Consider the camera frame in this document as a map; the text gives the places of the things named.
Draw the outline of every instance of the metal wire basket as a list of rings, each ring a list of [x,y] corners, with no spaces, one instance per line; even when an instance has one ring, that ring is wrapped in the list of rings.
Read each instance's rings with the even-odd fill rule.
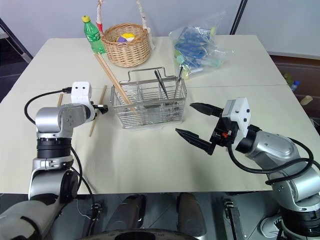
[[[162,81],[168,98],[157,79],[131,82],[132,72],[154,70],[163,71],[165,77]],[[130,70],[128,76],[129,80],[121,81],[120,85],[132,104],[126,104],[114,86],[110,101],[124,129],[182,121],[187,97],[183,79],[178,81],[177,76],[167,76],[164,67]]]

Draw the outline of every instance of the gray floor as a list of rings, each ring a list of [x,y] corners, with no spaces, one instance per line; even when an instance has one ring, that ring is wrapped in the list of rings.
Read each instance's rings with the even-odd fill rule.
[[[130,194],[100,194],[96,201],[103,202],[104,208],[96,231],[102,232],[117,206]],[[178,214],[176,200],[179,193],[146,193],[146,211],[142,227],[177,230]],[[277,204],[271,192],[253,192],[245,194],[227,194],[224,192],[194,193],[201,207],[206,227],[206,240],[233,240],[230,221],[225,216],[223,199],[230,198],[239,209],[240,220],[246,240],[274,239],[265,238],[259,232],[260,221],[273,216]],[[0,213],[11,205],[26,199],[26,195],[5,194],[0,197]],[[91,201],[79,200],[78,208],[86,214]],[[84,230],[86,217],[77,210],[77,201],[68,204],[62,215],[55,221],[47,240],[78,239]]]

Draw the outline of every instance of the robotic arm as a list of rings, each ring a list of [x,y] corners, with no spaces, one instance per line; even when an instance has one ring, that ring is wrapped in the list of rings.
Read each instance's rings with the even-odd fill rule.
[[[271,185],[280,205],[285,236],[290,240],[319,240],[320,176],[311,168],[311,151],[296,140],[249,125],[251,113],[244,97],[229,100],[224,109],[204,103],[192,103],[190,106],[203,114],[218,117],[218,123],[210,142],[190,131],[176,128],[179,135],[209,155],[213,154],[216,145],[227,147],[238,167],[250,173],[266,174],[269,179],[266,184]],[[300,158],[295,143],[308,150],[309,158]],[[233,150],[245,154],[262,170],[243,166],[236,160]]]
[[[0,215],[0,239],[41,239],[62,208],[77,195],[78,176],[71,170],[73,129],[92,121],[106,105],[90,102],[89,82],[72,85],[71,104],[44,107],[35,117],[37,157],[33,160],[28,199]]]

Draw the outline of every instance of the green plastic bottle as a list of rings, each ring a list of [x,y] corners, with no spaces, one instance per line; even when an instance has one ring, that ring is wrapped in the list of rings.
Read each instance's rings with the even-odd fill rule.
[[[84,15],[82,21],[84,22],[84,34],[91,45],[92,51],[94,53],[105,53],[98,28],[91,23],[89,16]]]

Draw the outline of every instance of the white wall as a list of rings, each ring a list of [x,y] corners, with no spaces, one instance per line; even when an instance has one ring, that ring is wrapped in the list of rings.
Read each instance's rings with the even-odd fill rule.
[[[218,34],[229,34],[240,0],[142,0],[153,36],[167,36],[189,21],[227,11]],[[95,22],[96,0],[0,0],[0,17],[34,56],[49,38],[84,37],[81,17]],[[103,27],[141,24],[135,0],[105,0]]]
[[[266,50],[320,58],[320,0],[249,0],[236,34],[255,34]]]

